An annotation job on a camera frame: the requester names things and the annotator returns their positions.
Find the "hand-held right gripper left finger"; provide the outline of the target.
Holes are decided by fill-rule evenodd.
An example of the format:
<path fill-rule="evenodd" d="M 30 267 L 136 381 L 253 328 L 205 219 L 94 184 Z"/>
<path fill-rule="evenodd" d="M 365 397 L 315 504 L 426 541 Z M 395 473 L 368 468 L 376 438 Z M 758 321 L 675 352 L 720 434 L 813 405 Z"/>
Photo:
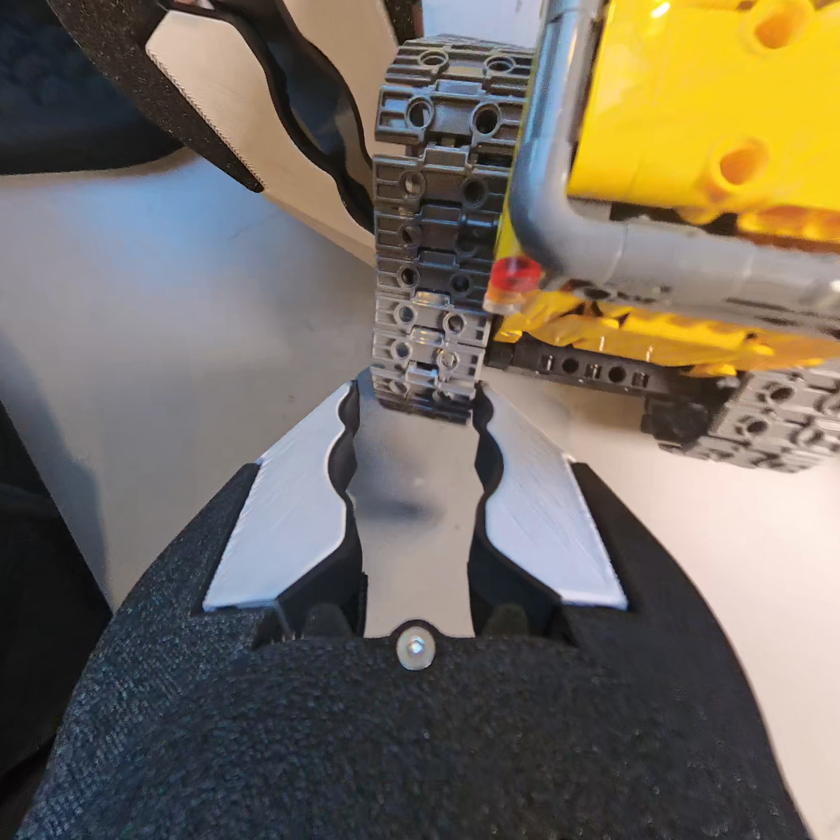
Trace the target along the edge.
<path fill-rule="evenodd" d="M 349 604 L 363 579 L 348 488 L 357 469 L 356 381 L 342 384 L 256 463 L 254 482 L 203 598 L 205 612 Z"/>

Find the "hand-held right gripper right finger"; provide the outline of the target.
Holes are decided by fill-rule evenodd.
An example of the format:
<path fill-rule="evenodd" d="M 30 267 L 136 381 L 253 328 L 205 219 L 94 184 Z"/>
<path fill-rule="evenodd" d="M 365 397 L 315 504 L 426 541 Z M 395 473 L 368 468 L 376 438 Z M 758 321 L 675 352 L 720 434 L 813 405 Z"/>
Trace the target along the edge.
<path fill-rule="evenodd" d="M 625 611 L 627 596 L 562 448 L 492 387 L 479 388 L 473 421 L 485 545 L 554 600 Z"/>

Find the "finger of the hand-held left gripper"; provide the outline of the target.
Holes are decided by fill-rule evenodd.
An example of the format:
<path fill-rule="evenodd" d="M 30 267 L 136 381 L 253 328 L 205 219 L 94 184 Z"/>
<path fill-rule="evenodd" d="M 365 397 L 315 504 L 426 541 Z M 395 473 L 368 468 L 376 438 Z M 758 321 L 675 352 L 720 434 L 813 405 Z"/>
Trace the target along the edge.
<path fill-rule="evenodd" d="M 284 212 L 375 265 L 373 234 L 350 215 L 331 174 L 281 120 L 284 98 L 253 31 L 237 17 L 167 11 L 145 52 Z"/>
<path fill-rule="evenodd" d="M 424 32 L 421 2 L 257 2 L 303 150 L 372 230 L 372 156 L 380 85 L 398 46 Z"/>

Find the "yellow toy brick bulldozer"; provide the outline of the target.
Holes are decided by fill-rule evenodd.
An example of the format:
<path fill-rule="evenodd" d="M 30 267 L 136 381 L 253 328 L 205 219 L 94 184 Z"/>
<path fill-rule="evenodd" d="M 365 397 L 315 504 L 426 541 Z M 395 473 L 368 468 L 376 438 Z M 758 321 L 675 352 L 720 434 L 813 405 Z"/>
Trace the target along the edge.
<path fill-rule="evenodd" d="M 547 2 L 490 364 L 645 398 L 672 453 L 838 453 L 838 2 Z"/>

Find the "black quilted wrist rest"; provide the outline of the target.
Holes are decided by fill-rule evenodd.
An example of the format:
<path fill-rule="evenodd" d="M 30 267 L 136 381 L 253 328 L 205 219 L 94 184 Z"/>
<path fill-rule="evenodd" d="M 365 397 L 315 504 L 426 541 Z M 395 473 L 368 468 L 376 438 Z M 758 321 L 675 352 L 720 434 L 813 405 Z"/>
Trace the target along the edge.
<path fill-rule="evenodd" d="M 1 175 L 116 170 L 182 147 L 92 64 L 47 2 L 1 2 Z"/>

